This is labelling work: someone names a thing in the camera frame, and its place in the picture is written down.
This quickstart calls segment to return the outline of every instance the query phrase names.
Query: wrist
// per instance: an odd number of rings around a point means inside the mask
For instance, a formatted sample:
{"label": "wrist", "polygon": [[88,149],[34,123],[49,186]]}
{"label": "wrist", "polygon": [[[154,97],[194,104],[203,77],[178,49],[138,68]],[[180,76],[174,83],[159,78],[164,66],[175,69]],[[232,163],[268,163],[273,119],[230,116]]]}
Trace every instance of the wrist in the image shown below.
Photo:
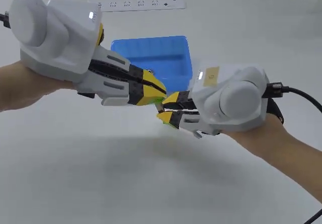
{"label": "wrist", "polygon": [[282,149],[284,143],[293,138],[287,131],[273,133],[235,132],[228,134],[242,147],[263,160],[269,160],[276,156]]}

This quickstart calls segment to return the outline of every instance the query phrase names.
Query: black cable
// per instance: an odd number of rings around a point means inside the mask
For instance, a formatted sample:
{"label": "black cable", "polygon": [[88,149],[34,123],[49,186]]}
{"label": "black cable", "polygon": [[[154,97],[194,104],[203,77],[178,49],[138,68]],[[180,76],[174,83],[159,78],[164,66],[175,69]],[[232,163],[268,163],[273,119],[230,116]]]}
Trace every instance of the black cable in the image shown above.
{"label": "black cable", "polygon": [[304,224],[311,224],[316,221],[322,215],[322,209],[319,210],[314,216],[307,220]]}
{"label": "black cable", "polygon": [[10,29],[9,16],[5,14],[0,14],[0,21],[4,23],[4,27]]}
{"label": "black cable", "polygon": [[[283,97],[284,93],[295,93],[298,94],[299,96],[304,97],[308,101],[310,101],[313,105],[316,106],[316,108],[319,109],[319,111],[322,113],[322,105],[314,99],[312,96],[309,94],[296,89],[292,87],[285,87],[281,82],[275,82],[275,83],[269,83],[267,84],[266,90],[263,94],[263,98],[280,98]],[[319,217],[322,216],[322,209],[319,210],[314,216],[312,216],[309,220],[307,220],[304,224],[312,224],[314,221],[316,221]]]}
{"label": "black cable", "polygon": [[292,87],[282,87],[282,93],[288,93],[288,92],[292,92],[295,94],[298,94],[304,98],[306,98],[307,100],[309,100],[313,105],[316,106],[316,108],[319,109],[319,111],[322,113],[322,105],[316,100],[314,99],[312,96],[310,96],[309,94],[298,90],[296,88],[292,88]]}

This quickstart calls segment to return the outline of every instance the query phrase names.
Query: led light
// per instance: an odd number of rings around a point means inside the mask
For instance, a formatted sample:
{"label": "led light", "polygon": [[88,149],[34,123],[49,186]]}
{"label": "led light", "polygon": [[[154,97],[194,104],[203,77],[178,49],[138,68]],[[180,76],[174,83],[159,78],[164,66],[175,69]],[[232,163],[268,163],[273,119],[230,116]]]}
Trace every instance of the led light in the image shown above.
{"label": "led light", "polygon": [[199,80],[201,80],[201,79],[202,79],[202,76],[203,76],[203,72],[201,71],[201,72],[199,73],[198,79],[199,79]]}

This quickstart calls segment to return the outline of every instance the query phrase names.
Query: yellow label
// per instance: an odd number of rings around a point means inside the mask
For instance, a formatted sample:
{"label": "yellow label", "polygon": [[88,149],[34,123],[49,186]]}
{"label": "yellow label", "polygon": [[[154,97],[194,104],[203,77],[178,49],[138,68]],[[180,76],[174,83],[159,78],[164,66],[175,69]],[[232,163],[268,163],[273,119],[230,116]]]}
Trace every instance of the yellow label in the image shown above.
{"label": "yellow label", "polygon": [[218,74],[219,74],[219,67],[207,68],[203,86],[204,87],[216,86],[217,80],[218,80]]}

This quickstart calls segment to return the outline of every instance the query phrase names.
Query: forearm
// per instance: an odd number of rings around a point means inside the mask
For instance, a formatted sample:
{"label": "forearm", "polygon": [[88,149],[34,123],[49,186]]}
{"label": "forearm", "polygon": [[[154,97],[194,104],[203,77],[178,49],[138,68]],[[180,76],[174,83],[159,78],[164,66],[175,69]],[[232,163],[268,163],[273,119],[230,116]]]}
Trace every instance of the forearm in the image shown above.
{"label": "forearm", "polygon": [[275,133],[257,133],[259,130],[254,130],[243,136],[233,135],[233,138],[322,203],[322,152],[297,140],[283,128],[277,127],[275,130]]}
{"label": "forearm", "polygon": [[73,85],[36,74],[20,61],[0,67],[0,111],[31,105],[62,88],[72,89]]}
{"label": "forearm", "polygon": [[281,145],[263,156],[275,167],[322,203],[322,152],[304,144],[291,135],[280,139]]}

